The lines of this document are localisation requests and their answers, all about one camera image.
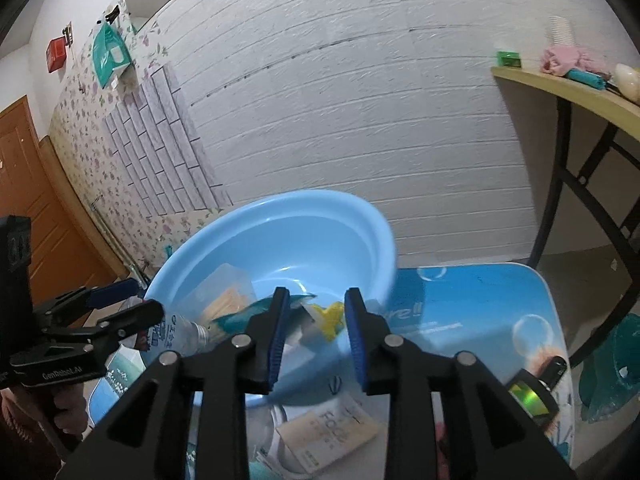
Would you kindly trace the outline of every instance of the human hand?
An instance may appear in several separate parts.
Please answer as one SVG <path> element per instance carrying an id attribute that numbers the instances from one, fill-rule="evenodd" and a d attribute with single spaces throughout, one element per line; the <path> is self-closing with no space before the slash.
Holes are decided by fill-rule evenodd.
<path id="1" fill-rule="evenodd" d="M 53 420 L 55 425 L 65 433 L 82 435 L 89 421 L 82 384 L 54 386 L 51 391 L 56 407 L 62 410 Z M 2 390 L 2 398 L 36 422 L 42 422 L 45 418 L 33 395 L 22 386 Z"/>

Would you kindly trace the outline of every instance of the gray brick wallpaper patch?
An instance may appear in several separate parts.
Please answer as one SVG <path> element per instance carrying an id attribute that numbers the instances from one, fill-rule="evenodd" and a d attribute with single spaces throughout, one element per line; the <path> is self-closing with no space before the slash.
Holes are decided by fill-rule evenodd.
<path id="1" fill-rule="evenodd" d="M 216 179 L 170 65 L 164 65 L 105 118 L 129 190 L 147 217 L 231 206 Z"/>

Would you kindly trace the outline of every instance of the door frame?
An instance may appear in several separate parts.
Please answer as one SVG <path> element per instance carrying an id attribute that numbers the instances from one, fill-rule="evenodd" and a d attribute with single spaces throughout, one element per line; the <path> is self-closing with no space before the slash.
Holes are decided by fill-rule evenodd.
<path id="1" fill-rule="evenodd" d="M 0 120 L 16 108 L 22 108 L 31 133 L 31 140 L 38 153 L 38 159 L 44 169 L 44 173 L 53 189 L 53 193 L 60 202 L 62 209 L 66 213 L 72 227 L 80 235 L 89 250 L 117 277 L 124 279 L 129 275 L 122 261 L 116 256 L 110 245 L 96 227 L 89 213 L 86 211 L 75 190 L 66 176 L 64 168 L 56 155 L 53 144 L 48 135 L 40 140 L 31 117 L 31 109 L 27 96 L 23 96 L 5 110 L 0 111 Z"/>

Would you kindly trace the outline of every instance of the pink towel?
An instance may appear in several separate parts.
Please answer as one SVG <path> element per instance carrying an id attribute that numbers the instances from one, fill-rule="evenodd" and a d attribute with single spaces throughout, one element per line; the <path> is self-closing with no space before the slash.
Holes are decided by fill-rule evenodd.
<path id="1" fill-rule="evenodd" d="M 540 72 L 547 74 L 562 77 L 572 68 L 597 74 L 607 71 L 603 62 L 593 59 L 586 49 L 577 46 L 550 46 L 540 59 Z"/>

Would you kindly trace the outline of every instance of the orange wooden door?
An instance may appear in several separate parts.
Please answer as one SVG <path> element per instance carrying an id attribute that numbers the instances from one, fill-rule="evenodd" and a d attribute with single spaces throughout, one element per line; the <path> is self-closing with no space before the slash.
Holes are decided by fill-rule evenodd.
<path id="1" fill-rule="evenodd" d="M 78 286 L 106 285 L 115 273 L 79 235 L 40 162 L 25 98 L 0 113 L 0 217 L 31 218 L 33 304 Z"/>

